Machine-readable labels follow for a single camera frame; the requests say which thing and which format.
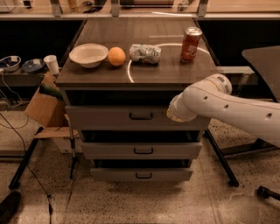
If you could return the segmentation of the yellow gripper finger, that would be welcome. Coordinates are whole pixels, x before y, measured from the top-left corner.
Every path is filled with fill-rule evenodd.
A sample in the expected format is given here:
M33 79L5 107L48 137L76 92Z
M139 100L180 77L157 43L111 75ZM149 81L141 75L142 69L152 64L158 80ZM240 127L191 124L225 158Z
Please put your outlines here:
M174 108L168 108L166 111L166 116L174 122L183 123L185 121L182 118L180 111Z

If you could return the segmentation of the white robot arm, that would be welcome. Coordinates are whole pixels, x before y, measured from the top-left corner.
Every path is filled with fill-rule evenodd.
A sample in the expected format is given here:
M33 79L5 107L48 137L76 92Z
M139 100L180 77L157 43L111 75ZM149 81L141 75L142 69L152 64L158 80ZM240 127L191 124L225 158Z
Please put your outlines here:
M217 119L280 147L280 104L236 97L231 92L225 75L210 75L176 95L166 115L175 122L190 122L196 116Z

